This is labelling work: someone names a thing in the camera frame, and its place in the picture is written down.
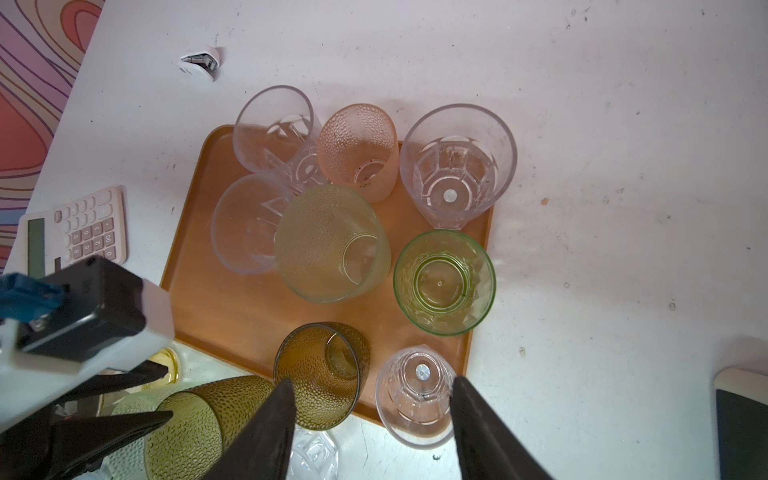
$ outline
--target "white tabletop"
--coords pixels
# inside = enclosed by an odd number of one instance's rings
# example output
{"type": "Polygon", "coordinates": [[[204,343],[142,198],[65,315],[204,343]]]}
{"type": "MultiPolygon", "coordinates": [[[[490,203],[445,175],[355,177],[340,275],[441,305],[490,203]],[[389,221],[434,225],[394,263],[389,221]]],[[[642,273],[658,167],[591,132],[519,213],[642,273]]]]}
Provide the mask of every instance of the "white tabletop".
{"type": "MultiPolygon", "coordinates": [[[[767,48],[762,0],[107,2],[30,211],[124,185],[125,266],[159,282],[204,138],[263,88],[401,139],[480,104],[519,164],[468,377],[555,478],[716,478],[713,375],[768,358],[767,48]],[[198,84],[175,64],[206,44],[198,84]]],[[[453,442],[335,435],[340,478],[459,477],[453,442]]]]}

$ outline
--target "calculator button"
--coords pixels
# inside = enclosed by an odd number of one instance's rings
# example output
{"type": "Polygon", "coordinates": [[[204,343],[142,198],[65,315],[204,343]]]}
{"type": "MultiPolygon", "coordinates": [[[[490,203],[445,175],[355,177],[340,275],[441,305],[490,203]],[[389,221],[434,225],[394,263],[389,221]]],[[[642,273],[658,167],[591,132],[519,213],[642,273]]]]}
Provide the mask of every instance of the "calculator button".
{"type": "Polygon", "coordinates": [[[112,215],[112,206],[110,204],[101,205],[96,207],[96,216],[101,220],[112,215]]]}
{"type": "Polygon", "coordinates": [[[69,220],[62,220],[56,224],[56,227],[64,233],[69,233],[69,230],[72,230],[69,220]]]}
{"type": "Polygon", "coordinates": [[[96,204],[97,205],[104,205],[109,200],[112,200],[112,192],[109,190],[102,190],[99,193],[96,194],[96,204]]]}

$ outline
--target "brown tray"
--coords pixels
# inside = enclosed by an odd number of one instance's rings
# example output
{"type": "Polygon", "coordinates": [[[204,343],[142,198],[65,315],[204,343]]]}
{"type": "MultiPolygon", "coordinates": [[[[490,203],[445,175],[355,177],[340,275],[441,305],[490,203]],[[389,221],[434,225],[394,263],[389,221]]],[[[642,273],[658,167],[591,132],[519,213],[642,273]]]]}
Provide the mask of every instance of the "brown tray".
{"type": "MultiPolygon", "coordinates": [[[[288,289],[277,272],[240,275],[216,257],[210,221],[221,194],[250,172],[235,158],[232,126],[208,135],[200,152],[179,229],[161,286],[170,292],[176,339],[267,378],[283,339],[305,323],[337,321],[354,326],[371,344],[371,369],[355,413],[381,424],[376,412],[376,376],[395,352],[426,344],[459,374],[466,373],[472,333],[441,337],[414,326],[397,305],[392,270],[365,295],[337,303],[310,303],[288,289]]],[[[392,248],[392,267],[403,247],[431,227],[398,179],[395,190],[373,205],[392,248]]],[[[464,233],[488,245],[492,211],[474,219],[464,233]]]]}

